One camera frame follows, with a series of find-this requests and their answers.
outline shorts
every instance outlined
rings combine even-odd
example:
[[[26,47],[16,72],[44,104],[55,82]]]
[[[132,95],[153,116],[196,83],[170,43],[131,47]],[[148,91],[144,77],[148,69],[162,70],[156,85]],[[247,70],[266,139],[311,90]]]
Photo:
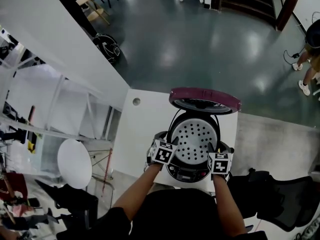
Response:
[[[317,71],[320,72],[320,52],[319,49],[312,48],[309,44],[305,44],[304,46],[305,50],[310,55],[310,65],[311,67]]]

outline forearm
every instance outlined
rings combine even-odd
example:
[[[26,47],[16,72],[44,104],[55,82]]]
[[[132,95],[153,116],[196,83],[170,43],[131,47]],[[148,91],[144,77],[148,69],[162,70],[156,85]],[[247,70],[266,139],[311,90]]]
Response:
[[[113,207],[121,207],[130,221],[134,218],[145,200],[162,165],[152,164],[115,202]]]
[[[230,237],[247,233],[244,219],[230,193],[226,181],[221,176],[214,175],[213,183],[216,206],[224,233]]]

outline backpack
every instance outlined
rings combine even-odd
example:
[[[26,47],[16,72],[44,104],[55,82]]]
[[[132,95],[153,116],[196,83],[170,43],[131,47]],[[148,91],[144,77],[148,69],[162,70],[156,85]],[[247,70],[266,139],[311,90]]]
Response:
[[[114,64],[118,60],[121,50],[112,36],[108,34],[98,34],[92,41],[111,64]]]

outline white sneaker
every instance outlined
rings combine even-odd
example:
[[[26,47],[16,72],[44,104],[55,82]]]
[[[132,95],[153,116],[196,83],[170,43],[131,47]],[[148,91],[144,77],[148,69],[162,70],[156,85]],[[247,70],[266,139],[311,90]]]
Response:
[[[298,66],[298,63],[293,63],[292,64],[292,68],[297,71],[297,70],[302,70],[302,64],[300,64],[300,66]]]
[[[298,85],[299,85],[300,89],[303,91],[305,96],[309,96],[310,95],[309,86],[308,85],[304,85],[304,82],[302,80],[300,80],[298,82]]]

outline green epoxy floor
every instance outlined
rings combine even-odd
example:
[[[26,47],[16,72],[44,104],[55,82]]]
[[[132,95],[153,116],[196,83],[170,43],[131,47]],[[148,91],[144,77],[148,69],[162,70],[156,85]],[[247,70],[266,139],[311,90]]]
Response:
[[[284,50],[292,55],[304,45],[293,17],[277,32],[240,12],[205,9],[199,0],[111,0],[111,5],[102,4],[111,26],[100,20],[93,25],[120,43],[123,56],[114,67],[132,88],[215,89],[239,98],[243,113],[320,128],[318,98],[298,87],[308,64],[296,72],[283,59]]]

